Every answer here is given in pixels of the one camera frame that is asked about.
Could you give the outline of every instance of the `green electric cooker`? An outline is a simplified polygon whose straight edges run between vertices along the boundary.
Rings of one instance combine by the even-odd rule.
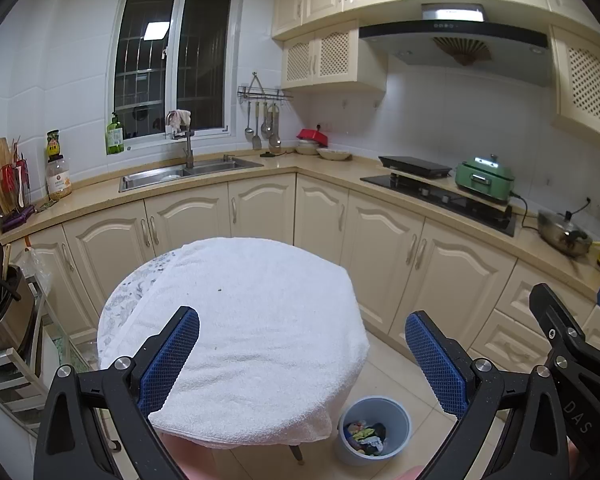
[[[459,187],[496,202],[509,201],[514,180],[510,168],[501,165],[496,155],[490,158],[477,156],[456,168],[456,184]]]

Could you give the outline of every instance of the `double basin sink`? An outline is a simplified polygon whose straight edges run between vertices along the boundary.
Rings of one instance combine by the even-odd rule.
[[[186,164],[178,166],[169,166],[168,168],[159,168],[158,170],[141,171],[125,175],[120,178],[120,188],[118,192],[129,191],[139,187],[159,184],[160,182],[170,182],[190,176],[199,176],[209,173],[219,173],[221,171],[242,170],[243,168],[259,168],[262,164],[234,158],[231,155],[225,155],[223,158],[213,158],[211,160],[201,160],[195,162],[192,168],[187,168]]]

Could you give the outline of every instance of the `window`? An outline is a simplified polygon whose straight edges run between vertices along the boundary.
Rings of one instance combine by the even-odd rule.
[[[231,0],[125,1],[112,103],[125,139],[164,134],[170,129],[165,117],[175,109],[191,112],[197,136],[227,133],[230,5]]]

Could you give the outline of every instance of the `jar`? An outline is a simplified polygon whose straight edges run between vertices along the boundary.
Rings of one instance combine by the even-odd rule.
[[[72,192],[69,164],[62,155],[51,155],[46,164],[46,187],[50,200],[60,200]]]

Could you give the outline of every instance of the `white bowl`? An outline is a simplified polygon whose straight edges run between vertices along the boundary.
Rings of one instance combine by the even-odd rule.
[[[296,152],[300,153],[300,155],[317,155],[318,150],[317,146],[312,144],[298,144],[296,146]]]
[[[345,150],[330,150],[329,148],[318,148],[318,153],[327,160],[345,160],[351,156],[351,152]]]

